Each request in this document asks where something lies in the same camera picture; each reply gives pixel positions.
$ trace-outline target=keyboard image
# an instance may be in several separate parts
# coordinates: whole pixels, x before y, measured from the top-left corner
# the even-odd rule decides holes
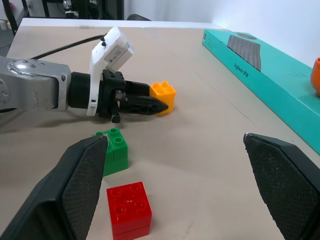
[[[258,71],[261,71],[260,44],[241,37],[230,36],[227,47]]]

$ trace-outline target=logitech keyboard box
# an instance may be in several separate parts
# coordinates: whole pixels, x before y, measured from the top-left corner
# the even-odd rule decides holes
[[[320,154],[320,97],[311,67],[248,33],[206,29],[202,44]]]

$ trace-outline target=floor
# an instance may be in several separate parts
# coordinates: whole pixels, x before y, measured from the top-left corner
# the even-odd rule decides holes
[[[0,30],[0,56],[6,57],[14,40],[12,30]]]

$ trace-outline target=yellow lego block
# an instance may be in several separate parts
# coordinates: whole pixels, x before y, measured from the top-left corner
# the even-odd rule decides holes
[[[174,110],[176,90],[167,81],[152,84],[150,96],[168,105],[168,109],[158,113],[157,116],[169,114]]]

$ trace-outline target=orange cup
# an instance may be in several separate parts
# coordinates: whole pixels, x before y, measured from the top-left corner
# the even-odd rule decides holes
[[[316,91],[316,95],[320,97],[320,57],[318,57],[314,62],[310,80]]]

